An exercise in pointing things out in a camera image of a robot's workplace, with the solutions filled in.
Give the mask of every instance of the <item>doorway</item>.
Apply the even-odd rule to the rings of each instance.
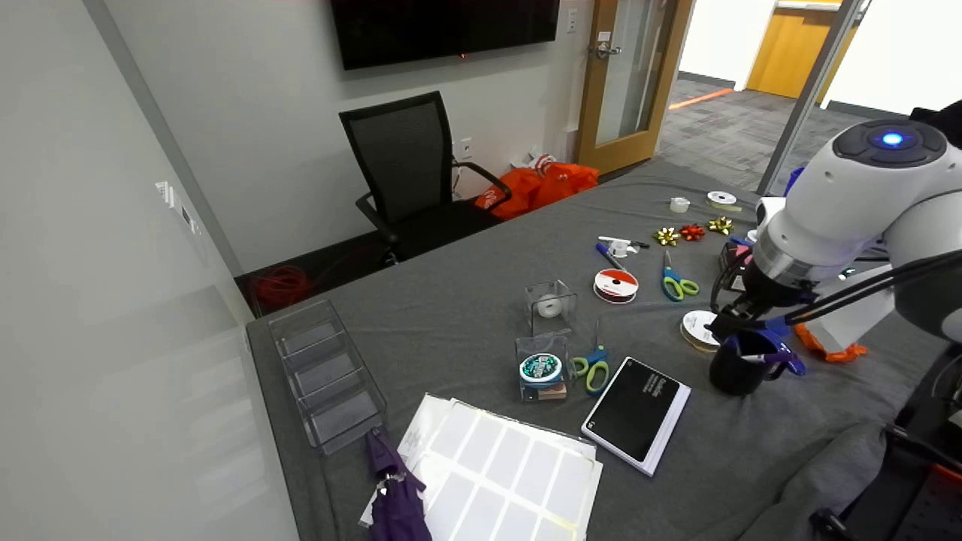
[[[694,0],[598,0],[573,158],[653,158]]]
[[[801,100],[808,82],[808,72],[832,31],[839,7],[841,0],[808,0],[808,4],[778,0],[746,86],[754,93]],[[845,33],[841,52],[830,65],[828,85],[814,102],[822,102],[828,86],[832,85],[832,76],[851,38],[856,35],[856,28],[861,21],[855,21],[855,28]]]

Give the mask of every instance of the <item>orange bag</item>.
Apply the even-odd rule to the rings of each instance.
[[[510,190],[510,199],[501,202],[493,216],[514,220],[536,206],[554,205],[589,185],[598,185],[598,168],[577,162],[547,162],[540,168],[510,168],[501,174],[501,182]],[[475,205],[484,209],[498,202],[501,190],[484,190]]]
[[[587,168],[577,162],[547,162],[540,168],[540,185],[531,199],[531,209],[593,185],[598,185],[598,168]]]
[[[501,174],[501,182],[510,190],[510,199],[493,206],[493,216],[514,220],[531,209],[531,194],[540,185],[540,174],[536,168],[510,168]],[[498,199],[501,199],[501,190],[491,185],[475,199],[475,205],[487,209]]]

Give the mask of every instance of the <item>black notebook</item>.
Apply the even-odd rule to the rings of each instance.
[[[581,433],[643,474],[655,474],[689,396],[689,385],[624,357]]]

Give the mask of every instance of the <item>purple object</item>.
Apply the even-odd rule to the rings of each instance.
[[[372,500],[372,541],[430,541],[424,485],[405,468],[381,429],[368,433],[370,468],[378,477]]]

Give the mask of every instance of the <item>cable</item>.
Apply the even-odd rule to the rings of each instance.
[[[917,278],[926,278],[931,277],[936,270],[940,267],[953,267],[953,264],[962,264],[962,251],[943,251],[943,256],[931,256],[931,257],[921,257],[921,260],[912,260],[912,264],[901,264],[901,267],[892,267],[888,273],[879,273],[873,278],[864,278],[851,288],[841,288],[837,295],[828,295],[808,305],[801,305],[793,313],[783,315],[787,325],[801,325],[801,320],[811,320],[811,319],[822,319],[828,313],[837,313],[855,300],[864,300],[874,291],[885,291],[891,285],[909,285],[909,282],[917,282]]]
[[[722,282],[729,282],[738,273],[738,267],[746,264],[746,257],[748,257],[748,248],[723,260],[722,273],[712,282],[712,295],[708,295],[708,308],[712,313],[719,313]]]
[[[939,388],[940,388],[940,379],[951,372],[951,370],[958,370],[958,361],[962,361],[962,356],[955,356],[955,357],[951,357],[939,372],[936,372],[936,379],[931,379],[931,385],[930,385],[930,396],[943,396]]]

